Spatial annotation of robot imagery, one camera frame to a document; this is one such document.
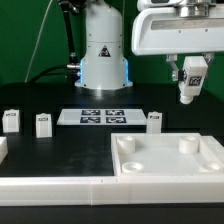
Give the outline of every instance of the black table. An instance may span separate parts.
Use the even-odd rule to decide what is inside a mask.
[[[190,105],[175,85],[136,85],[129,94],[82,95],[66,84],[9,84],[0,88],[0,113],[19,109],[21,129],[7,136],[0,177],[112,176],[111,133],[144,133],[144,126],[57,126],[63,108],[162,112],[164,133],[212,135],[224,145],[224,103],[202,90]],[[50,113],[53,138],[36,139],[35,116]],[[224,204],[1,207],[0,223],[224,223]]]

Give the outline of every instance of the warning label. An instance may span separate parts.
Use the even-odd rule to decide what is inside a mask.
[[[99,57],[111,57],[106,45],[104,45],[103,49],[101,50]]]

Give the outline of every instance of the green wall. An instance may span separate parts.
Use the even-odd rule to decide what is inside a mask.
[[[122,0],[107,0],[122,12]],[[24,82],[30,58],[35,47],[40,25],[49,0],[0,1],[0,84]],[[137,15],[137,0],[126,0],[124,55],[129,60],[130,79],[135,83],[172,83],[171,70],[165,56],[136,57],[131,52],[131,31]],[[79,58],[85,54],[84,14],[71,17],[74,42]],[[183,56],[180,56],[180,67]],[[30,78],[46,68],[66,64],[67,38],[61,9],[54,0],[40,40]],[[216,54],[204,87],[224,101],[224,54]],[[65,82],[64,77],[43,79],[47,82]]]

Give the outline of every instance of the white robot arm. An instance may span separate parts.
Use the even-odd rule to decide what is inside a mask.
[[[139,0],[138,9],[141,13],[133,26],[132,51],[136,55],[167,55],[173,79],[179,80],[181,102],[189,104],[200,94],[214,52],[224,51],[224,4]],[[204,53],[204,57],[186,57],[180,72],[175,64],[177,54],[187,53]]]

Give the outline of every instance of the white block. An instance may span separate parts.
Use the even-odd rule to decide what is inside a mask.
[[[51,114],[36,115],[36,137],[37,138],[52,137]]]
[[[19,110],[6,110],[2,117],[3,132],[19,132],[20,116]]]
[[[6,137],[0,137],[0,164],[8,154]]]
[[[150,112],[147,118],[147,129],[148,134],[160,134],[162,127],[162,113]]]

